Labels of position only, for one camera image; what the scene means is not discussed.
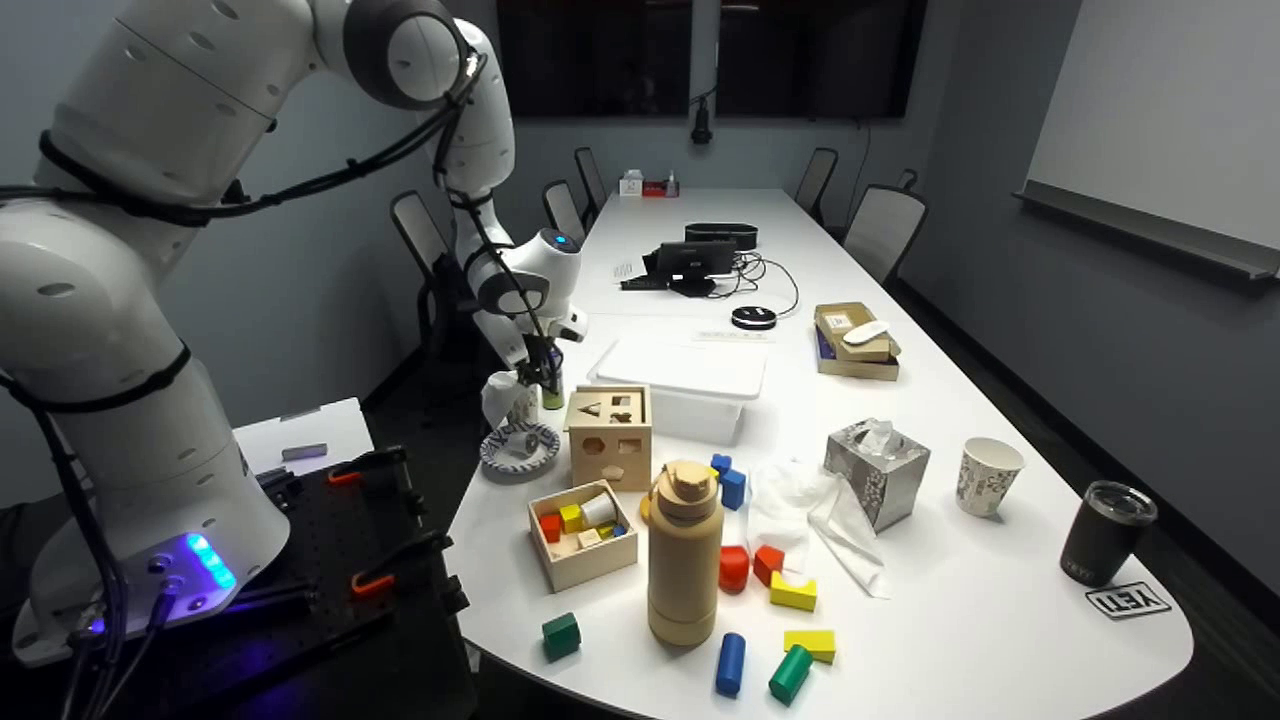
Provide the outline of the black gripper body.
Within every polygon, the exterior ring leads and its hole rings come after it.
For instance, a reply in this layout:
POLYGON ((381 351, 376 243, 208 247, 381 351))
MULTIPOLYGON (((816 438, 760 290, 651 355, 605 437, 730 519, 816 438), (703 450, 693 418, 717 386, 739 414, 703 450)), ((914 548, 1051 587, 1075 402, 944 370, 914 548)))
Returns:
POLYGON ((532 376, 554 376, 559 370, 559 347, 551 334, 522 334, 526 347, 526 370, 532 376))

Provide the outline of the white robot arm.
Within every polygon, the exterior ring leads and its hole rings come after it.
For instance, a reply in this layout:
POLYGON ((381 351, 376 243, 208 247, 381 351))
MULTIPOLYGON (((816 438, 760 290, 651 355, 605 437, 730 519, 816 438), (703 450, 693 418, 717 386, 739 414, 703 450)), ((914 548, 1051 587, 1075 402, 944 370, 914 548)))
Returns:
POLYGON ((217 616, 290 540, 154 289, 200 226, 255 206, 234 171, 314 66, 416 114, 346 171, 435 152, 482 339, 559 391, 577 247, 497 215, 514 133, 482 26, 439 0, 130 0, 0 203, 0 370, 70 508, 10 626, 28 668, 217 616))

